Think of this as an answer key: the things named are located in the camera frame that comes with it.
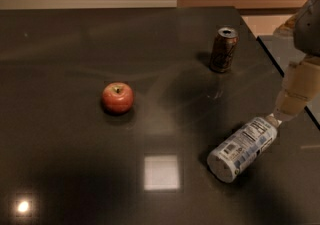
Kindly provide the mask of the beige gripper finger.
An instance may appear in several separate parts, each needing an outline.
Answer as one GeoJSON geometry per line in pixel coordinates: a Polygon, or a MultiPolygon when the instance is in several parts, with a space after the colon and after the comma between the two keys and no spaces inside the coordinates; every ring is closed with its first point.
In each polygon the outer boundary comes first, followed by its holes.
{"type": "Polygon", "coordinates": [[[296,117],[320,93],[320,57],[306,55],[291,61],[285,71],[273,115],[282,122],[296,117]]]}

